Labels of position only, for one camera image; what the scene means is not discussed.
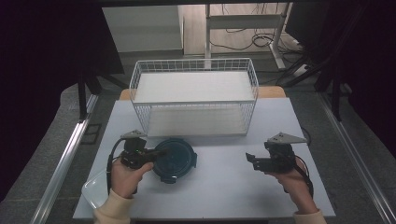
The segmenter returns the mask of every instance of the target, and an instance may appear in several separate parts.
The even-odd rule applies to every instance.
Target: hand
[[[296,158],[297,165],[306,172],[303,163]],[[291,200],[297,205],[297,214],[312,214],[318,211],[314,200],[309,194],[309,188],[303,177],[295,170],[286,174],[265,173],[274,176],[283,188],[289,193]]]
[[[124,166],[120,159],[116,159],[111,170],[111,188],[122,198],[131,199],[137,184],[143,178],[143,174],[150,171],[153,166],[152,162],[148,162],[140,169],[132,170]]]

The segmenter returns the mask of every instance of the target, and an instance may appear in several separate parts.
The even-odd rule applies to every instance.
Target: white shelf
[[[253,102],[246,71],[142,73],[134,104]]]

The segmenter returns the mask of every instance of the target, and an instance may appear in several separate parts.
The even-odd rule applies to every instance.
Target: clear plastic plate
[[[81,192],[93,209],[102,206],[108,197],[106,169],[90,178],[82,186]]]

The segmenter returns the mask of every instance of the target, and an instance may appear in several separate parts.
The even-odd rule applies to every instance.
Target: wall
[[[102,10],[118,52],[182,49],[177,6]]]

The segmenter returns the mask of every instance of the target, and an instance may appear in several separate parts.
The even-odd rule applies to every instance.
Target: sleeve
[[[293,216],[296,224],[326,224],[326,220],[324,219],[323,214],[320,210],[313,214],[294,214]]]
[[[124,199],[117,195],[113,189],[110,190],[105,203],[93,210],[93,220],[95,224],[129,224],[129,209],[133,199]]]

